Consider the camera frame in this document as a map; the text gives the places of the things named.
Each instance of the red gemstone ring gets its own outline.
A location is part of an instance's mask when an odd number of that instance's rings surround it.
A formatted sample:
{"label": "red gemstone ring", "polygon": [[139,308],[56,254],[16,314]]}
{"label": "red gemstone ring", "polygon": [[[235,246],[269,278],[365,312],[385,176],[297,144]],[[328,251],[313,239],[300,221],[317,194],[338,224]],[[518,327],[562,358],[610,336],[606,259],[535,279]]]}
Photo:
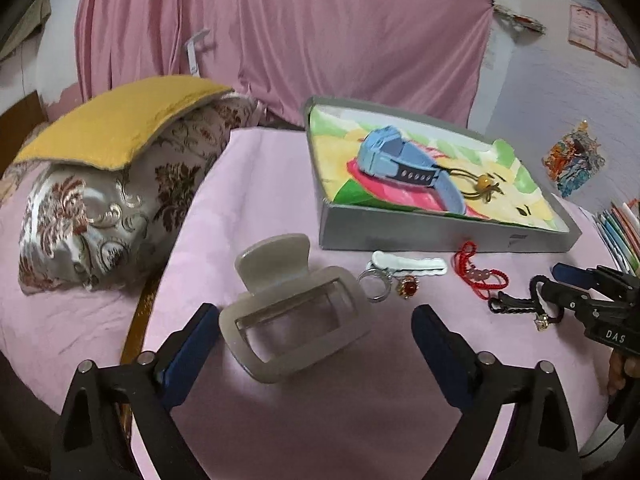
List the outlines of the red gemstone ring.
{"label": "red gemstone ring", "polygon": [[418,292],[419,288],[420,283],[418,282],[418,278],[408,274],[399,281],[398,287],[396,287],[396,291],[398,292],[398,294],[400,294],[400,296],[408,300],[416,292]]}

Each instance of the gray box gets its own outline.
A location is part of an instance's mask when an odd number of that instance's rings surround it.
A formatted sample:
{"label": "gray box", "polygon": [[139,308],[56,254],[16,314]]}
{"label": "gray box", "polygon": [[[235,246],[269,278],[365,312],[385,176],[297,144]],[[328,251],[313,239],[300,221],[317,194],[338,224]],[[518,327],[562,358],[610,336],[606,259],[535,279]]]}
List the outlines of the gray box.
{"label": "gray box", "polygon": [[310,138],[309,113],[315,105],[350,108],[430,124],[482,142],[492,142],[471,130],[429,116],[357,100],[311,97],[303,107],[320,217],[319,242],[323,249],[345,251],[455,252],[466,240],[473,240],[480,252],[564,253],[582,232],[556,197],[542,187],[550,207],[564,221],[568,232],[555,232],[497,221],[453,218],[429,212],[403,212],[332,203],[326,196],[316,168]]}

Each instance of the white tag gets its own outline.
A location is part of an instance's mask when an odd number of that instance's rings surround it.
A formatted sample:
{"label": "white tag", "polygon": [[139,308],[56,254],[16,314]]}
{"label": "white tag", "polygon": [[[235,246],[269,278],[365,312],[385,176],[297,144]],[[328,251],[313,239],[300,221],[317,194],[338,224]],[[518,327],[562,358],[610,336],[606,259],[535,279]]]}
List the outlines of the white tag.
{"label": "white tag", "polygon": [[184,47],[187,50],[187,59],[189,60],[189,72],[191,72],[191,75],[195,77],[200,77],[200,69],[198,67],[198,60],[196,59],[195,43],[197,41],[203,40],[203,38],[208,33],[209,29],[203,28],[201,31],[196,32],[193,36],[191,36],[184,44]]}

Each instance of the cable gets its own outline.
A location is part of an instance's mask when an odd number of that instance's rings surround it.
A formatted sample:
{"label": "cable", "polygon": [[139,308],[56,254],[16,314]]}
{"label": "cable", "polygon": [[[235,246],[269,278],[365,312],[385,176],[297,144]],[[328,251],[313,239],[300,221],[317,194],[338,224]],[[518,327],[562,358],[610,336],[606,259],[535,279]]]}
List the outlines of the cable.
{"label": "cable", "polygon": [[24,48],[24,42],[20,44],[20,75],[22,76],[22,94],[23,94],[23,97],[27,97],[27,91],[24,89],[24,65],[22,64],[23,48]]}
{"label": "cable", "polygon": [[604,439],[601,443],[599,443],[594,449],[592,449],[586,455],[580,455],[580,459],[587,458],[588,456],[591,456],[592,454],[594,454],[597,450],[599,450],[602,446],[604,446],[609,441],[609,439],[616,434],[616,431],[622,428],[622,426],[623,425],[620,424],[615,430],[611,432],[611,434],[606,439]]}

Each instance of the blue gripper pad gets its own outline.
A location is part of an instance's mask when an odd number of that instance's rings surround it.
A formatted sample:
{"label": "blue gripper pad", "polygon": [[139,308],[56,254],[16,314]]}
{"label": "blue gripper pad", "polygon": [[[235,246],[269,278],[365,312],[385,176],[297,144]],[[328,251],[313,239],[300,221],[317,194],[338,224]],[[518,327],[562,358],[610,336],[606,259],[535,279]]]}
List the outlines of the blue gripper pad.
{"label": "blue gripper pad", "polygon": [[588,270],[579,269],[578,267],[567,264],[555,264],[551,269],[551,275],[554,277],[556,282],[579,286],[584,290],[589,290],[596,284],[593,274]]}
{"label": "blue gripper pad", "polygon": [[160,384],[160,402],[169,411],[180,406],[189,395],[204,361],[220,337],[220,312],[203,303],[187,325],[173,332],[158,351],[156,381]]}
{"label": "blue gripper pad", "polygon": [[447,402],[463,412],[471,407],[481,374],[465,339],[450,332],[427,304],[415,308],[411,332]]}

